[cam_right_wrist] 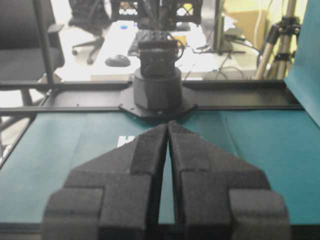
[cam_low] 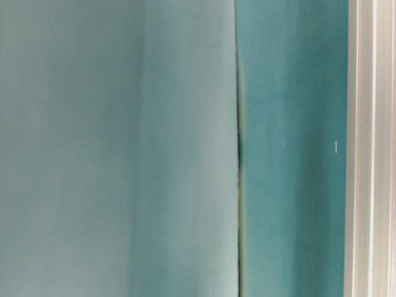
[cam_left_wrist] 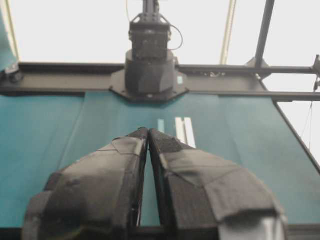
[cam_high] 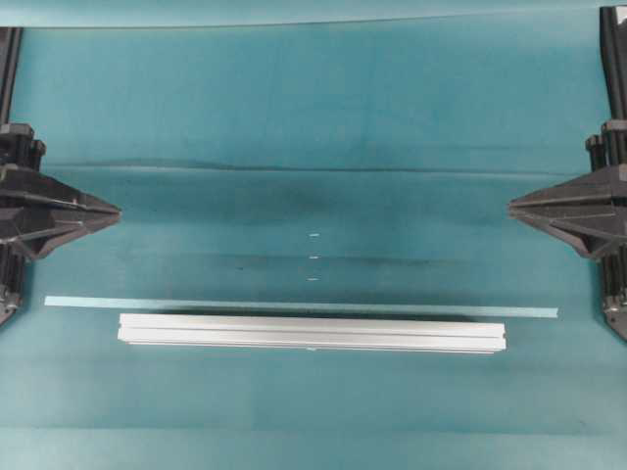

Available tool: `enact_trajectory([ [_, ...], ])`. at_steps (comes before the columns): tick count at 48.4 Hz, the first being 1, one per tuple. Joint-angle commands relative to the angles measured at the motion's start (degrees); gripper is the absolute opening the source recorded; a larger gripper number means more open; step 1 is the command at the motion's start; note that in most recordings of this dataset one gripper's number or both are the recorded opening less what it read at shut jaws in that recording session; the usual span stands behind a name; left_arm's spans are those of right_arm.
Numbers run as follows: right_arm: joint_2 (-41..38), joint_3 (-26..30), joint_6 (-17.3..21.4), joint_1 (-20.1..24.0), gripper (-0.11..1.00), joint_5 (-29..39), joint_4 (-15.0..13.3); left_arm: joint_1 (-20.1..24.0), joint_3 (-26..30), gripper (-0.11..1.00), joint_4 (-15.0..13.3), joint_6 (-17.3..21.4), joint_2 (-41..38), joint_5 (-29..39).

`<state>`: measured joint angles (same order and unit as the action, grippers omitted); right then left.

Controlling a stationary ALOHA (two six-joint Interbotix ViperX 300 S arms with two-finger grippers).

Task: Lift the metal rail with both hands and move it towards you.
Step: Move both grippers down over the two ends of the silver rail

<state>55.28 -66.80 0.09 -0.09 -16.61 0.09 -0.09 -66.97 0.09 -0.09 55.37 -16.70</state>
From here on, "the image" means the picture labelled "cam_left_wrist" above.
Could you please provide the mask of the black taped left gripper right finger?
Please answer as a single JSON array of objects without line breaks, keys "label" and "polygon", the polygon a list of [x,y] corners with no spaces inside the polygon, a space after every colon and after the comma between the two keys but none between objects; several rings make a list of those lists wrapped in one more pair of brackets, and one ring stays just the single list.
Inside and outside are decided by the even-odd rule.
[{"label": "black taped left gripper right finger", "polygon": [[179,240],[285,240],[287,220],[272,191],[247,168],[148,133],[160,221]]}]

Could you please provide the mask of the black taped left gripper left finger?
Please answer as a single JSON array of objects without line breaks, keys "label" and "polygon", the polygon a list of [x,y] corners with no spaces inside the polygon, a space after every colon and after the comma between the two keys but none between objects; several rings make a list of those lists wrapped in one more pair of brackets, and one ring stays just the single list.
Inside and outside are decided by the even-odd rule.
[{"label": "black taped left gripper left finger", "polygon": [[140,224],[148,130],[53,172],[27,206],[24,240],[127,240]]}]

